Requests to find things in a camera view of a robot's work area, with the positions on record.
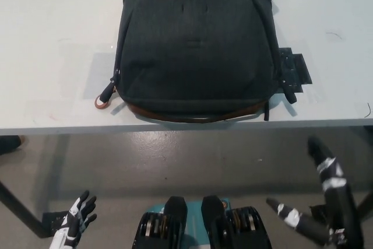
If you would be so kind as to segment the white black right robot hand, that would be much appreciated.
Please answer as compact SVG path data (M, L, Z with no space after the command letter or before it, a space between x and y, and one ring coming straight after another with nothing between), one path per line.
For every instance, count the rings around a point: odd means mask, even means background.
M308 154L314 161L321 181L326 225L274 198L267 198L266 203L289 228L319 246L333 244L336 248L364 248L356 203L339 161L314 136L308 138Z

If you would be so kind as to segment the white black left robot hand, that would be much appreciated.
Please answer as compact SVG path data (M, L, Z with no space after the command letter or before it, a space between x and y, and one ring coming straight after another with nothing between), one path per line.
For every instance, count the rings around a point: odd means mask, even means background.
M97 215L93 213L97 197L89 198L89 196L90 192L86 190L76 199L55 232L49 249L76 249L78 247L83 232L97 219Z

